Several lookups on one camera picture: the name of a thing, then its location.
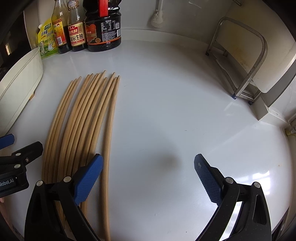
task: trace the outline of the red bottle handle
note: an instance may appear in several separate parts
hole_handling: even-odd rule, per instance
[[[108,16],[108,0],[98,0],[99,4],[99,17]]]

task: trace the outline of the bundle of chopsticks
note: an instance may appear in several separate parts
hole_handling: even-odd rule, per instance
[[[62,131],[70,102],[81,80],[81,77],[71,81],[58,106],[50,128],[42,166],[42,179],[46,183],[55,183],[65,176],[72,176],[79,167],[85,166],[96,154],[95,149],[102,122],[109,107],[107,117],[102,171],[102,213],[104,220],[105,240],[110,240],[108,215],[108,174],[109,156],[112,135],[112,124],[120,76],[115,73],[108,79],[106,71],[87,75],[74,102],[66,128]],[[86,216],[87,203],[81,203],[81,210]],[[57,209],[62,223],[64,215],[61,206]]]

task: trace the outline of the bottle label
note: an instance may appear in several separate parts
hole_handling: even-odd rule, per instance
[[[61,46],[63,44],[66,44],[66,36],[64,33],[64,28],[63,28],[63,23],[61,19],[55,20],[53,23],[53,28],[54,28],[54,35],[57,40],[57,45]]]
[[[70,11],[74,8],[78,8],[79,7],[78,4],[79,4],[78,0],[69,0],[67,2],[68,10]]]
[[[86,38],[89,45],[99,45],[121,38],[120,18],[96,21],[85,24]]]
[[[78,46],[85,43],[83,22],[68,26],[71,45]]]

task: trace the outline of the white countertop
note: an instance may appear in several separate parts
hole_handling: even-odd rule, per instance
[[[121,75],[110,156],[112,240],[195,240],[217,207],[194,170],[199,153],[238,183],[261,183],[272,229],[286,212],[293,176],[285,134],[258,122],[246,101],[226,93],[204,52],[124,40],[113,50],[54,55],[43,64],[36,94],[9,132],[16,137],[9,154],[35,141],[45,144],[71,80],[105,69]],[[30,187],[6,199],[21,233],[41,167],[41,158],[29,164]],[[90,194],[88,220],[100,234],[98,183]]]

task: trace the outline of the white brush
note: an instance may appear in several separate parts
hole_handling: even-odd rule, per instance
[[[151,18],[151,25],[156,28],[161,28],[163,22],[163,0],[159,0],[158,9]]]

